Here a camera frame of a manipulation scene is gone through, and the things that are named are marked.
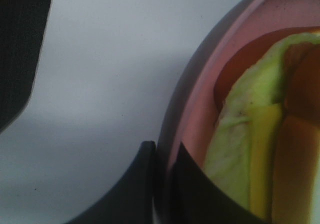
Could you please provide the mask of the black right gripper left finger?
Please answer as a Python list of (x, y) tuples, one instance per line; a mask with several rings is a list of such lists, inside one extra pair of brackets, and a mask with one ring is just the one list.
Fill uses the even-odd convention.
[(155, 151), (155, 142), (144, 141), (115, 186), (69, 223), (153, 223)]

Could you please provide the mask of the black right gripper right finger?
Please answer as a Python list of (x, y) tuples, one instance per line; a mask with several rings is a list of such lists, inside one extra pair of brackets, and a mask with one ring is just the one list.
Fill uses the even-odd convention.
[(173, 168), (171, 223), (265, 223), (217, 188), (183, 144)]

